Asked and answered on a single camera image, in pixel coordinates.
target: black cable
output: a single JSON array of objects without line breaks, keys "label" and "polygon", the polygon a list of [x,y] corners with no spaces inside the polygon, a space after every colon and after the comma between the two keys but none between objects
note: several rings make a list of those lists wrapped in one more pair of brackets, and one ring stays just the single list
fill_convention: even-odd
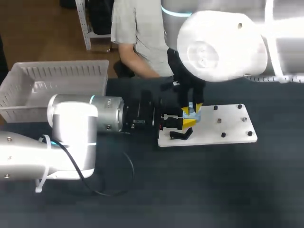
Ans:
[{"label": "black cable", "polygon": [[130,183],[129,183],[129,186],[126,190],[122,190],[122,191],[119,191],[119,192],[116,192],[116,193],[113,193],[113,194],[105,194],[105,193],[102,193],[102,192],[99,192],[99,191],[96,191],[94,189],[92,189],[89,184],[86,182],[86,179],[85,177],[82,175],[81,171],[80,171],[80,168],[78,167],[78,165],[76,164],[74,158],[72,157],[72,155],[69,153],[69,151],[67,150],[67,148],[65,146],[63,146],[60,142],[58,142],[57,140],[55,139],[51,139],[51,141],[53,141],[54,143],[56,143],[66,154],[67,156],[69,157],[69,159],[71,160],[73,166],[75,167],[78,175],[80,176],[82,182],[84,183],[84,185],[93,193],[96,193],[98,195],[101,195],[101,196],[108,196],[108,197],[113,197],[113,196],[120,196],[120,195],[123,195],[123,194],[126,194],[129,189],[131,188],[131,185],[133,184],[133,181],[135,179],[135,171],[134,171],[134,166],[133,166],[133,163],[130,159],[130,157],[125,153],[123,152],[123,155],[127,158],[129,164],[131,165],[131,172],[132,172],[132,177],[131,177],[131,180],[130,180]]}]

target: white board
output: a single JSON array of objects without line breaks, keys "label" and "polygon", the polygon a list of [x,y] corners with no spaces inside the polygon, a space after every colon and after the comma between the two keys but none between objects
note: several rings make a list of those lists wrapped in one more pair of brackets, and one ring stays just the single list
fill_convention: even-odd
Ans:
[{"label": "white board", "polygon": [[257,134],[244,105],[241,109],[238,109],[238,104],[217,105],[217,107],[217,110],[214,110],[214,106],[201,107],[201,121],[192,127],[193,133],[188,140],[171,139],[169,136],[170,131],[185,133],[187,129],[178,131],[164,128],[163,131],[160,131],[158,145],[160,147],[196,146],[255,143],[257,141]]}]

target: yellow object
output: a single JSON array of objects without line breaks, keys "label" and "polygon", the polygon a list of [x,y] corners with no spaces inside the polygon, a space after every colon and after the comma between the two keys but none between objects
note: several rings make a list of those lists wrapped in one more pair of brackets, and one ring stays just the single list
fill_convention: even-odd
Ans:
[{"label": "yellow object", "polygon": [[200,107],[203,105],[203,103],[199,103],[199,104],[195,104],[195,106],[196,106],[196,113],[198,113],[199,112],[199,110],[200,110]]},{"label": "yellow object", "polygon": [[186,115],[189,115],[189,107],[183,107],[181,109],[186,113]]},{"label": "yellow object", "polygon": [[193,127],[196,123],[196,119],[183,119],[182,120],[182,128],[187,129]]}]

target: dark table surface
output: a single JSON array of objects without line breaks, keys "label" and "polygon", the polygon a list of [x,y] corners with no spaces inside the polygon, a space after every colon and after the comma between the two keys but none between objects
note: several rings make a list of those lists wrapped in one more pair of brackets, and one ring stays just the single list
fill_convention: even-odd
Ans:
[{"label": "dark table surface", "polygon": [[[110,79],[107,95],[128,100],[141,89],[160,92],[164,80]],[[158,148],[150,135],[100,135],[96,170],[88,180],[123,188],[134,162],[133,189],[117,198],[90,195],[80,181],[0,183],[0,227],[304,227],[304,86],[238,79],[208,83],[205,105],[246,105],[258,135],[253,144]],[[7,124],[1,130],[37,139],[47,123]]]}]

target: white plastic basket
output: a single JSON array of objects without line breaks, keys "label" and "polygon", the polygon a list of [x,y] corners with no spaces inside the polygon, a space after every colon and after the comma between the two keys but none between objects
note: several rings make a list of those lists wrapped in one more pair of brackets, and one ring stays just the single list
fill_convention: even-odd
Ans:
[{"label": "white plastic basket", "polygon": [[108,60],[15,63],[0,86],[0,114],[8,123],[47,122],[55,94],[105,95]]}]

